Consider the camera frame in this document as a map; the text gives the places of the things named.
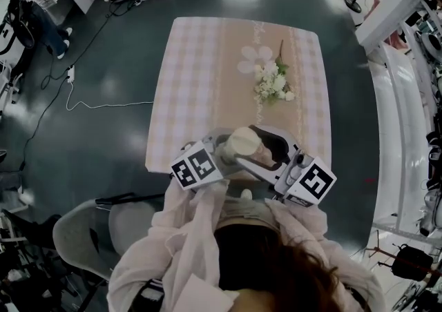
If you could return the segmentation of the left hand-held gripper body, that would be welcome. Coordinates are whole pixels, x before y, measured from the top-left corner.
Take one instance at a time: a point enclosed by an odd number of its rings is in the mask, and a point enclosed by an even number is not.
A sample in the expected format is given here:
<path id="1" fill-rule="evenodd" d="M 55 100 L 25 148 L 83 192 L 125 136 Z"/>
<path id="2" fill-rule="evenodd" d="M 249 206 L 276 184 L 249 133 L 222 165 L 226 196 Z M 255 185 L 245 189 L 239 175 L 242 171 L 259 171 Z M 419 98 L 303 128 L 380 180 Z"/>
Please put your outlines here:
<path id="1" fill-rule="evenodd" d="M 215 140 L 211 135 L 185 144 L 170 169 L 183 190 L 197 190 L 224 179 L 215 160 Z"/>

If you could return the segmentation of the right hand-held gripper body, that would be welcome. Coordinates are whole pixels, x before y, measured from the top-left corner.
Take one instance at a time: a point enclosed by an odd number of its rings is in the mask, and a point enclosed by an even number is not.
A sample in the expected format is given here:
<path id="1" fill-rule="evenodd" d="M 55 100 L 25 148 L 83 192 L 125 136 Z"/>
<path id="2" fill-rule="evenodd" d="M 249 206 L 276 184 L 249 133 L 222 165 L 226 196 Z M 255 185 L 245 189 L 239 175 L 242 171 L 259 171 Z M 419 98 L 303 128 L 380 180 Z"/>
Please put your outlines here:
<path id="1" fill-rule="evenodd" d="M 324 199 L 336 180 L 321 158 L 297 152 L 274 184 L 274 189 L 286 201 L 313 206 Z"/>

